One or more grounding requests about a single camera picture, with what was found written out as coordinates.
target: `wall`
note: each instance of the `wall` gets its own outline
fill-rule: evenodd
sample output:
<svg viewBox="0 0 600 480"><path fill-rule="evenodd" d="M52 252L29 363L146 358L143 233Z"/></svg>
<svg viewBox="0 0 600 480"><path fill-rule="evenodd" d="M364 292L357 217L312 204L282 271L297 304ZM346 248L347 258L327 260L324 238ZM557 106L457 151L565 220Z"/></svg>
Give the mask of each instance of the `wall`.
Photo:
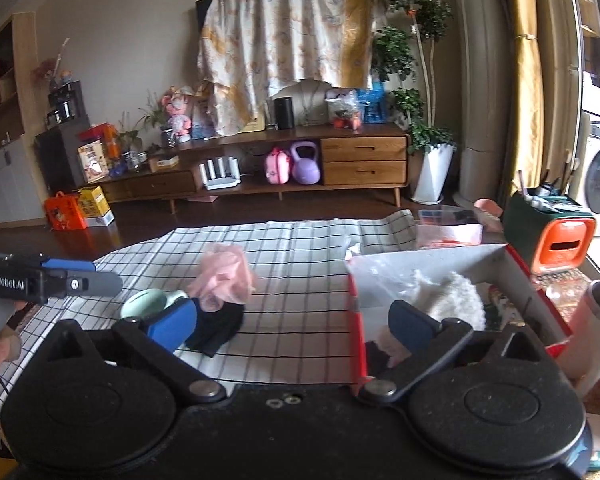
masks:
<svg viewBox="0 0 600 480"><path fill-rule="evenodd" d="M455 6L455 0L446 1ZM91 122L117 124L123 111L128 111L131 122L135 122L147 91L159 94L172 84L194 83L198 42L195 2L45 0L35 9L39 58L55 56L64 38L69 37L62 66L82 81ZM448 37L436 48L438 123L458 132L460 63L458 24L452 22ZM304 86L310 96L315 83ZM296 108L301 108L296 101Z"/></svg>

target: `white planter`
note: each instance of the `white planter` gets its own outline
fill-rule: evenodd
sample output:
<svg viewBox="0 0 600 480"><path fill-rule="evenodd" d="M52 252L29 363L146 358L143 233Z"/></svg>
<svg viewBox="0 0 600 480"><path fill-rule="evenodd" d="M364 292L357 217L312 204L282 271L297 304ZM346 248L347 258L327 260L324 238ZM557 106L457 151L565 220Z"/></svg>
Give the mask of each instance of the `white planter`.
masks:
<svg viewBox="0 0 600 480"><path fill-rule="evenodd" d="M445 184L455 150L455 146L443 144L425 153L418 185L411 200L424 205L434 205L442 201L442 186Z"/></svg>

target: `silver screw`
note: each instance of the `silver screw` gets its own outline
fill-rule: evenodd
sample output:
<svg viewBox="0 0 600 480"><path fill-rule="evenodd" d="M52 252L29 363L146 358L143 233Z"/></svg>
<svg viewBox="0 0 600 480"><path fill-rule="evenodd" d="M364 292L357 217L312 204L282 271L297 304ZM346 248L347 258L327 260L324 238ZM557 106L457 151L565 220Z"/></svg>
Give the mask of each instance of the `silver screw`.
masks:
<svg viewBox="0 0 600 480"><path fill-rule="evenodd" d="M300 404L302 402L302 397L297 395L288 395L285 397L285 402L287 404Z"/></svg>
<svg viewBox="0 0 600 480"><path fill-rule="evenodd" d="M274 410L278 410L285 405L285 403L282 402L280 399L267 399L267 402L265 402L265 404L270 408L273 408Z"/></svg>
<svg viewBox="0 0 600 480"><path fill-rule="evenodd" d="M365 384L364 388L371 395L376 397L392 396L398 389L393 381L385 381L382 379L374 379L373 381L369 381Z"/></svg>
<svg viewBox="0 0 600 480"><path fill-rule="evenodd" d="M220 393L222 386L215 381L195 381L189 385L189 391L199 397L207 399Z"/></svg>

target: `plush toy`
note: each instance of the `plush toy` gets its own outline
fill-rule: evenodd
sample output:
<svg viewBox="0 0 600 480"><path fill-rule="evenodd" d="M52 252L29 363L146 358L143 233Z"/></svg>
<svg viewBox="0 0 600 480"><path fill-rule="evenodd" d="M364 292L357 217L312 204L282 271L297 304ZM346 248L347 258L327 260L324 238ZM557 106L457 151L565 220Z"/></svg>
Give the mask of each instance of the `plush toy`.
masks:
<svg viewBox="0 0 600 480"><path fill-rule="evenodd" d="M182 88L176 89L175 86L172 86L161 100L164 110L169 115L167 126L172 128L178 136L178 142L191 140L191 135L189 135L191 119L187 115L189 94L183 90Z"/></svg>

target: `pink backpack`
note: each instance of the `pink backpack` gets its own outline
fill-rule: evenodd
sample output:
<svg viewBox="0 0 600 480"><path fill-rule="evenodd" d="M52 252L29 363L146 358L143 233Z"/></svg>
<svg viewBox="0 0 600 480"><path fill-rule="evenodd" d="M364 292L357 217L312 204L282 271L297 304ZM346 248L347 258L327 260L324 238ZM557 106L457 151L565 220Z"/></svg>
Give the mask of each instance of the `pink backpack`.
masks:
<svg viewBox="0 0 600 480"><path fill-rule="evenodd" d="M273 148L265 160L264 171L270 184L286 184L291 172L289 154L278 147Z"/></svg>

